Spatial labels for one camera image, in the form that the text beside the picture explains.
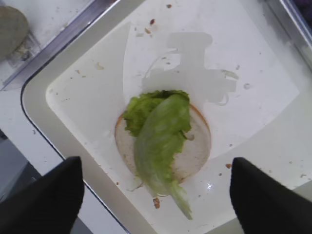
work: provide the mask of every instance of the gray object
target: gray object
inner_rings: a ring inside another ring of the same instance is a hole
[[[28,29],[28,21],[22,12],[10,6],[0,6],[0,60],[23,42]]]
[[[312,69],[312,29],[293,0],[268,0],[268,5]]]

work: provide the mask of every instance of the white plastic container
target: white plastic container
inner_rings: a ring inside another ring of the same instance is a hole
[[[81,156],[86,182],[121,223],[132,233],[204,234],[232,220],[226,164],[236,156],[291,189],[306,183],[311,73],[263,5],[139,3],[118,2],[23,93],[30,119],[64,157]],[[140,181],[116,147],[115,124],[130,98],[160,89],[189,93],[211,131],[209,160],[181,184],[193,220],[169,196],[155,209],[144,187],[132,191]]]

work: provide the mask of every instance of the lettuce leaf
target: lettuce leaf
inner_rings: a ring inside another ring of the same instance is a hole
[[[129,125],[132,134],[138,132],[134,154],[139,177],[153,197],[171,195],[185,216],[192,219],[190,205],[184,197],[185,192],[174,179],[171,168],[174,154],[182,151],[185,141],[183,132],[191,129],[190,100],[185,92],[179,92],[181,91],[168,95],[161,91],[155,96],[141,95],[132,100],[127,116],[131,116],[133,110],[133,115],[144,113],[140,117],[143,126],[136,119],[132,119],[133,125]]]
[[[123,114],[127,124],[126,130],[130,131],[132,136],[137,137],[152,110],[173,94],[179,94],[189,100],[188,94],[181,90],[155,91],[133,97]]]

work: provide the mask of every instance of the white surface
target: white surface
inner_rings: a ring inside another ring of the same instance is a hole
[[[43,49],[81,13],[92,0],[4,0],[5,5],[20,10],[27,18],[30,31]],[[0,62],[0,88],[2,81],[15,71],[7,61]]]
[[[20,106],[20,89],[0,92],[0,110],[0,129],[41,175],[61,163],[59,155],[25,117]],[[102,234],[103,230],[125,234],[87,188],[79,217],[94,234]]]
[[[225,164],[236,156],[292,189],[311,175],[312,148],[301,144],[312,133],[311,74],[289,44],[263,30],[267,19],[253,3],[177,0],[168,9],[147,0],[47,89],[51,109],[158,233],[202,234],[233,219]],[[129,99],[156,89],[188,92],[212,132],[210,159],[182,184],[193,221],[170,197],[156,210],[145,188],[131,192],[134,177],[114,143]]]

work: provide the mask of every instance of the round bread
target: round bread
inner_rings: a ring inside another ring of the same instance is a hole
[[[175,154],[175,161],[172,164],[172,171],[175,179],[182,183],[186,178],[195,175],[208,160],[211,149],[211,134],[207,122],[201,113],[194,107],[190,108],[192,129],[186,136],[192,140],[186,140],[183,151]],[[135,137],[125,130],[126,121],[119,117],[115,127],[116,145],[123,161],[136,175],[136,164],[134,161]]]
[[[12,53],[25,39],[28,22],[19,10],[0,6],[0,60]]]

